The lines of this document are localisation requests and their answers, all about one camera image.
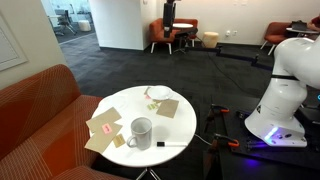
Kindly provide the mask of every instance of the white mug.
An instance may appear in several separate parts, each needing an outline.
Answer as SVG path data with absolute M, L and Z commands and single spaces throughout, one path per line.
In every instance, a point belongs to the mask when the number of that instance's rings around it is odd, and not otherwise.
M 131 148 L 137 147 L 140 150 L 148 149 L 151 145 L 152 123 L 149 119 L 140 117 L 131 123 L 131 133 L 127 145 Z

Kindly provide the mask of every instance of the office chair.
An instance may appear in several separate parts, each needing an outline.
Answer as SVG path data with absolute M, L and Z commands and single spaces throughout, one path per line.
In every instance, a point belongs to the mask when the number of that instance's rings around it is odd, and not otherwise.
M 61 27 L 61 32 L 64 33 L 64 30 L 68 28 L 73 35 L 76 35 L 77 31 L 71 25 L 68 10 L 56 9 L 55 12 L 57 15 L 61 15 L 61 17 L 58 18 L 58 25 Z

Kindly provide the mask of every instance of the orange couch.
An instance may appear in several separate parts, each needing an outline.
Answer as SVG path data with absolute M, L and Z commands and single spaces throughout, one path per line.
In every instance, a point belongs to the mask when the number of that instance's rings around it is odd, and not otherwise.
M 182 19 L 182 18 L 176 18 L 174 20 L 174 23 L 188 23 L 192 24 L 193 27 L 198 27 L 198 20 L 196 19 Z M 154 45 L 157 43 L 166 43 L 169 46 L 169 53 L 171 54 L 171 43 L 173 43 L 175 39 L 175 34 L 179 30 L 173 29 L 172 33 L 170 34 L 169 38 L 164 38 L 164 27 L 163 27 L 163 20 L 162 18 L 159 18 L 149 25 L 149 35 L 150 35 L 150 41 L 152 42 L 151 47 L 151 53 L 153 53 Z M 192 39 L 192 45 L 194 46 L 194 39 L 196 38 L 196 35 L 190 35 L 189 38 Z
M 56 65 L 0 90 L 0 179 L 123 179 L 89 168 L 85 121 L 101 97 L 80 93 L 68 67 Z

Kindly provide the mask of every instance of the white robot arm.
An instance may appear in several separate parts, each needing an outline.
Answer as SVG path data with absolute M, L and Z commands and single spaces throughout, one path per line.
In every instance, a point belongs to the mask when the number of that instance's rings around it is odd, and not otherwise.
M 290 38 L 275 50 L 270 84 L 247 129 L 269 146 L 306 147 L 305 130 L 294 117 L 307 97 L 306 85 L 320 89 L 320 38 Z

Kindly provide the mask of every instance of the white wall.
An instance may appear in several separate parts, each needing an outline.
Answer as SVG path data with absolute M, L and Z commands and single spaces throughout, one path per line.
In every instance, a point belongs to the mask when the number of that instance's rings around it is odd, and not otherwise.
M 90 0 L 100 47 L 143 50 L 140 0 Z
M 90 0 L 101 47 L 143 50 L 148 42 L 148 24 L 162 17 L 166 0 Z M 272 21 L 309 21 L 319 14 L 319 0 L 181 0 L 176 18 L 196 18 L 198 36 L 213 31 L 219 42 L 260 45 Z M 237 31 L 226 37 L 225 32 Z
M 143 35 L 143 49 L 149 46 L 149 24 L 157 19 L 160 11 L 160 0 L 141 0 L 141 22 Z
M 0 71 L 0 89 L 56 64 L 66 64 L 40 0 L 0 1 L 0 15 L 27 62 Z
M 213 31 L 219 33 L 219 42 L 254 45 L 263 42 L 270 22 L 309 21 L 320 10 L 319 0 L 182 0 L 176 4 L 176 18 L 198 19 L 199 38 L 203 32 Z M 237 35 L 226 37 L 227 30 L 237 31 Z

